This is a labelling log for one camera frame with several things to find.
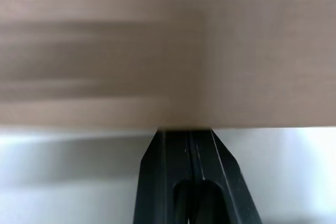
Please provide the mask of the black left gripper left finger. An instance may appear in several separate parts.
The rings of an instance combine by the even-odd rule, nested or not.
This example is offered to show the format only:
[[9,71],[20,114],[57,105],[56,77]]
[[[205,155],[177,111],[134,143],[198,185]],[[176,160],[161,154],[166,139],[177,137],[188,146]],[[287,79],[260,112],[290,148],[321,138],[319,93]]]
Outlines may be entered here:
[[133,224],[195,224],[193,130],[157,130],[140,163]]

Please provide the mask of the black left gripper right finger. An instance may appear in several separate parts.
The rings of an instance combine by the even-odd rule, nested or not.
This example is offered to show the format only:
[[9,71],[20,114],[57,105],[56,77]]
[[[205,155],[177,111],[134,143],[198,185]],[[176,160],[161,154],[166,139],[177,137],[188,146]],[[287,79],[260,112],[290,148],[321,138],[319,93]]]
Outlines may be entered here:
[[191,224],[263,224],[235,157],[213,130],[191,132],[190,156]]

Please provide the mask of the brown cardboard box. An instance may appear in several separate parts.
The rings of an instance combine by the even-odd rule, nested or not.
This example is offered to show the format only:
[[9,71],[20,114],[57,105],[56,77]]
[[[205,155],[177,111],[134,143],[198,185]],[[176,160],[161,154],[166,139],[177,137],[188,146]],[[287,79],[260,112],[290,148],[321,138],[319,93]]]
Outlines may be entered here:
[[336,125],[336,0],[0,0],[0,124]]

